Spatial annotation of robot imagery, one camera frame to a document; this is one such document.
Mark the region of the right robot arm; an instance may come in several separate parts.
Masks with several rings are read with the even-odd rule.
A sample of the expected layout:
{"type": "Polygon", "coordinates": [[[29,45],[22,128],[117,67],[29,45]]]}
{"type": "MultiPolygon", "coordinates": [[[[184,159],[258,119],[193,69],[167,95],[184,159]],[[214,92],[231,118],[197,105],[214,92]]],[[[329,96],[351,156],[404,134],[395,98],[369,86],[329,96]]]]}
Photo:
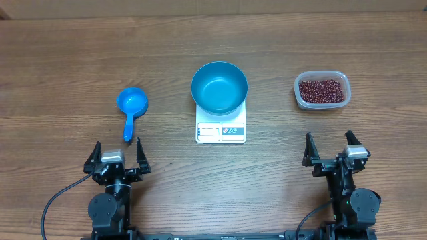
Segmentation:
{"type": "Polygon", "coordinates": [[[325,177],[330,200],[308,213],[297,226],[295,238],[304,239],[375,239],[371,226],[376,223],[381,197],[377,192],[356,188],[353,175],[365,169],[371,153],[351,130],[345,133],[347,145],[333,159],[321,159],[311,133],[306,134],[304,167],[312,167],[314,177],[325,177]],[[330,206],[334,220],[302,233],[301,228],[312,215],[330,206]]]}

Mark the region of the blue plastic measuring scoop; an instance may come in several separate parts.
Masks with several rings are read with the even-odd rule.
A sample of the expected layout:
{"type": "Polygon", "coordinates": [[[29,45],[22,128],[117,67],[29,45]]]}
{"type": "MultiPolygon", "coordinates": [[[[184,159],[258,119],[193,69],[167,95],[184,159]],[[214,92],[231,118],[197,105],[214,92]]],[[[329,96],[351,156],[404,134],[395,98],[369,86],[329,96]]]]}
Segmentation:
{"type": "Polygon", "coordinates": [[[123,139],[130,142],[134,132],[134,120],[144,115],[149,107],[149,101],[144,90],[139,87],[128,87],[117,97],[117,106],[126,115],[123,139]]]}

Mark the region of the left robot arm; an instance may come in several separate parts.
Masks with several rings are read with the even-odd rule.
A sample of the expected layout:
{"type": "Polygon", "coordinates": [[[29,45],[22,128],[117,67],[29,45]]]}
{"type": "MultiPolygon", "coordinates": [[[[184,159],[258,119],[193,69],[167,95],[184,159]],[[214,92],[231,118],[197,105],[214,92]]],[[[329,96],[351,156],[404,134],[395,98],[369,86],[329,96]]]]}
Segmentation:
{"type": "Polygon", "coordinates": [[[143,239],[142,233],[131,225],[132,183],[143,181],[143,175],[151,172],[140,139],[137,139],[136,161],[138,168],[125,167],[122,150],[101,151],[97,142],[92,154],[83,166],[83,172],[105,191],[92,198],[88,215],[92,220],[92,239],[143,239]]]}

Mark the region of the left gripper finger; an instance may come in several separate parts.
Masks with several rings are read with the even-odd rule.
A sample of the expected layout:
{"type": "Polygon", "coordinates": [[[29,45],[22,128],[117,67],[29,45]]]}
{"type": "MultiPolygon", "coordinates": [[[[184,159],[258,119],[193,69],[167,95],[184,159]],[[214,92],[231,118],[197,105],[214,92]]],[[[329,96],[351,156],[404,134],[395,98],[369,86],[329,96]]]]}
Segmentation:
{"type": "Polygon", "coordinates": [[[98,141],[91,155],[88,157],[88,159],[83,165],[83,172],[91,173],[95,171],[97,164],[100,162],[101,162],[101,143],[98,141]]]}
{"type": "Polygon", "coordinates": [[[139,171],[141,174],[151,173],[151,166],[147,161],[147,157],[143,151],[141,139],[137,138],[137,162],[139,164],[139,171]]]}

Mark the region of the teal metal bowl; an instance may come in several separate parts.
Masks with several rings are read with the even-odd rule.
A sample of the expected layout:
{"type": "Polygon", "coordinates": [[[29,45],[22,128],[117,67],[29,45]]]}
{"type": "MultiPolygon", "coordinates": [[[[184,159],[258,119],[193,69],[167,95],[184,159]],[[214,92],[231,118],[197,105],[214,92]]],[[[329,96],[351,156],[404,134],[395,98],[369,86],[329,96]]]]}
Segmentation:
{"type": "Polygon", "coordinates": [[[204,111],[227,115],[246,100],[249,83],[239,67],[225,61],[214,61],[195,72],[190,88],[196,105],[204,111]]]}

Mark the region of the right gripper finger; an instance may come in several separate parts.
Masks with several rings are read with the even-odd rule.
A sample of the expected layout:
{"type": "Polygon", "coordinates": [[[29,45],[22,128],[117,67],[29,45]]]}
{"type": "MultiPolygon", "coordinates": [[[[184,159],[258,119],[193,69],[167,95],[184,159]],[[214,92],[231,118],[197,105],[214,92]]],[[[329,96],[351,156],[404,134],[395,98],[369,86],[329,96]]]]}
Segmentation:
{"type": "Polygon", "coordinates": [[[348,130],[345,133],[345,137],[348,145],[361,145],[361,142],[359,142],[359,140],[356,138],[356,136],[353,134],[351,130],[348,130]]]}
{"type": "Polygon", "coordinates": [[[320,156],[310,132],[306,133],[306,144],[302,165],[304,167],[314,166],[320,162],[320,156]]]}

